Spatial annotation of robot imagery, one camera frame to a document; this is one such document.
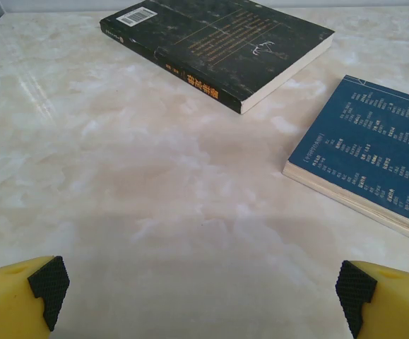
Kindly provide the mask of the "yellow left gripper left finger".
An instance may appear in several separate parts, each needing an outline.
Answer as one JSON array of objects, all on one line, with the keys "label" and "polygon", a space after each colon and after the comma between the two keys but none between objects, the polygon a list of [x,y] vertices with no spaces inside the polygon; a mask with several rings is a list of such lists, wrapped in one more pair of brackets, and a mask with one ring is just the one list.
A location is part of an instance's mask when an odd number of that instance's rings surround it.
[{"label": "yellow left gripper left finger", "polygon": [[61,256],[0,267],[0,338],[48,338],[69,284]]}]

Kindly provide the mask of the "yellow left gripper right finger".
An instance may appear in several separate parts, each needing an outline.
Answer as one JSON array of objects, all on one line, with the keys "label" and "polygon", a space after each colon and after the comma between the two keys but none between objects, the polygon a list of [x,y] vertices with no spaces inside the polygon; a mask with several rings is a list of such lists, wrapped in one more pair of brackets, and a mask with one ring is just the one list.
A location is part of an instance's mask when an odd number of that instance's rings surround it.
[{"label": "yellow left gripper right finger", "polygon": [[353,338],[409,338],[409,273],[344,261],[336,294]]}]

